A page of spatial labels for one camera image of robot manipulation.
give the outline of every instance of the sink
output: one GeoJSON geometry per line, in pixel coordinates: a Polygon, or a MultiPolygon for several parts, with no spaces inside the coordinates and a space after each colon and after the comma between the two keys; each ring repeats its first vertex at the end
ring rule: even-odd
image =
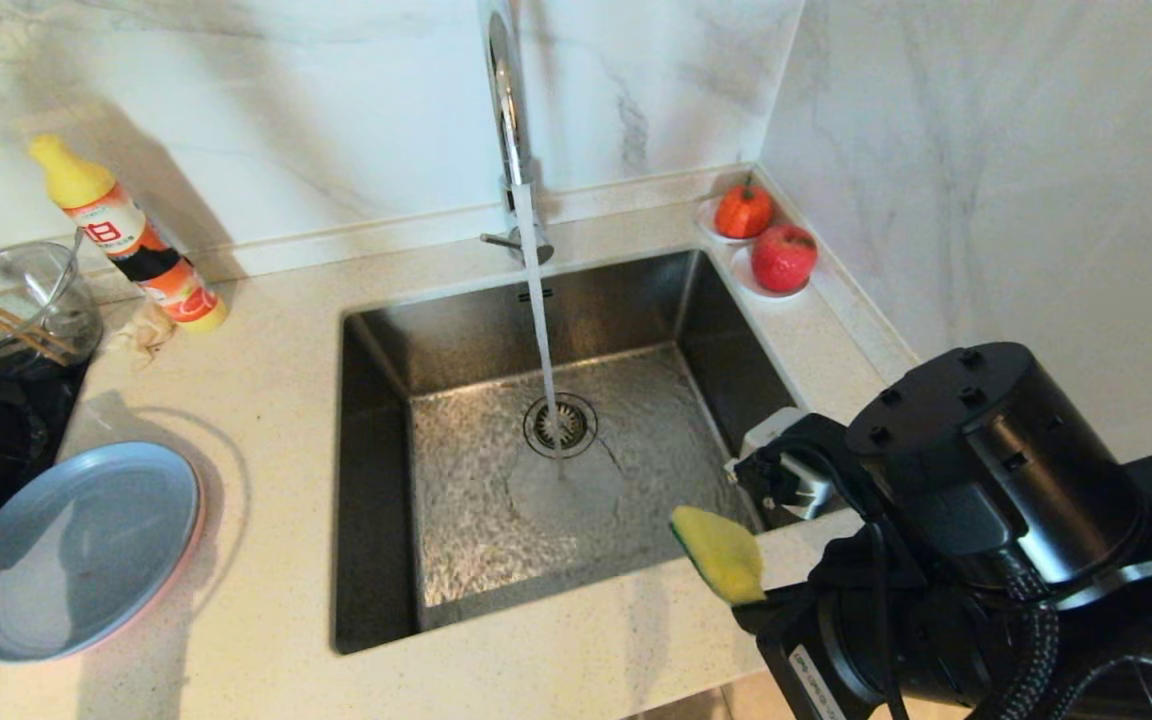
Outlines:
{"type": "Polygon", "coordinates": [[[338,652],[680,558],[677,505],[764,528],[723,462],[794,401],[705,252],[544,279],[558,432],[530,301],[517,283],[344,319],[338,652]]]}

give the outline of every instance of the chrome faucet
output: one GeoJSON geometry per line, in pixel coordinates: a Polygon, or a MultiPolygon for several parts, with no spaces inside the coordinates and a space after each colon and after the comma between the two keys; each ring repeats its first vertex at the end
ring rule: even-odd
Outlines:
{"type": "Polygon", "coordinates": [[[554,253],[550,238],[535,207],[535,168],[531,147],[526,144],[526,105],[522,100],[522,67],[518,65],[518,41],[513,32],[513,14],[507,0],[479,0],[479,20],[483,24],[483,48],[488,60],[488,85],[492,86],[492,109],[495,115],[497,139],[503,177],[503,209],[509,218],[508,236],[483,234],[480,241],[508,247],[509,253],[522,260],[522,233],[518,232],[517,188],[525,187],[526,202],[531,202],[531,217],[536,218],[536,258],[541,263],[554,253]]]}

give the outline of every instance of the red apple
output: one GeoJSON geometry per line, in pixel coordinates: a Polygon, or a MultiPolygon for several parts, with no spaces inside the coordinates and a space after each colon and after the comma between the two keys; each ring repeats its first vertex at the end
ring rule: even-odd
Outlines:
{"type": "Polygon", "coordinates": [[[772,225],[755,241],[755,281],[770,291],[799,291],[817,259],[812,234],[797,225],[772,225]]]}

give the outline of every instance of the marble backsplash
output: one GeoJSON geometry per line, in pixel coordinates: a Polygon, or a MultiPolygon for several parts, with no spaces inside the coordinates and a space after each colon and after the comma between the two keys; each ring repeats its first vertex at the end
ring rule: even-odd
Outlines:
{"type": "Polygon", "coordinates": [[[761,160],[916,354],[1025,342],[1152,452],[1152,3],[809,0],[761,160]]]}
{"type": "MultiPolygon", "coordinates": [[[[516,6],[564,190],[753,160],[801,0],[516,6]]],[[[68,228],[32,132],[113,165],[189,250],[495,202],[482,53],[475,0],[0,0],[0,247],[68,228]]]]}

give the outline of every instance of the countertop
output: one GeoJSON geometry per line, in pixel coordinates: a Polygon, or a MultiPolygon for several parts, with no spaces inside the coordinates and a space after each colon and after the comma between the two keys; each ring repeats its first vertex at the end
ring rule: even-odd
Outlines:
{"type": "MultiPolygon", "coordinates": [[[[545,272],[705,247],[729,279],[730,250],[690,214],[554,225],[545,272]]],[[[177,448],[204,483],[204,538],[162,601],[101,646],[0,666],[0,719],[614,719],[761,669],[685,559],[355,655],[332,650],[340,319],[521,279],[506,252],[473,241],[249,278],[220,287],[233,311],[218,331],[179,333],[143,367],[126,350],[97,357],[63,455],[126,439],[177,448]]],[[[802,406],[849,420],[882,388],[812,286],[785,304],[737,297],[802,406]]],[[[131,309],[111,306],[109,326],[131,309]]],[[[764,583],[803,579],[859,523],[838,511],[760,536],[764,583]]]]}

